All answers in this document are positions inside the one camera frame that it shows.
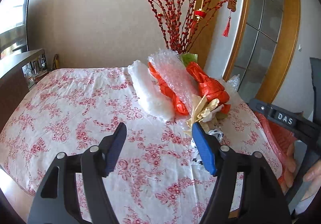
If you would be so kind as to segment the person's right hand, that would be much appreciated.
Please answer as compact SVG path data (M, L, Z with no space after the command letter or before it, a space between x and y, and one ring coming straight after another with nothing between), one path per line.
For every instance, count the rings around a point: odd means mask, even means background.
M296 161L294 160L294 143L290 144L286 153L286 166L284 170L284 181L281 184L283 193L286 193L292 187L294 182L294 172L296 170ZM304 175L303 181L311 181L311 185L302 198L302 201L315 195L320 188L321 166L320 160L316 162Z

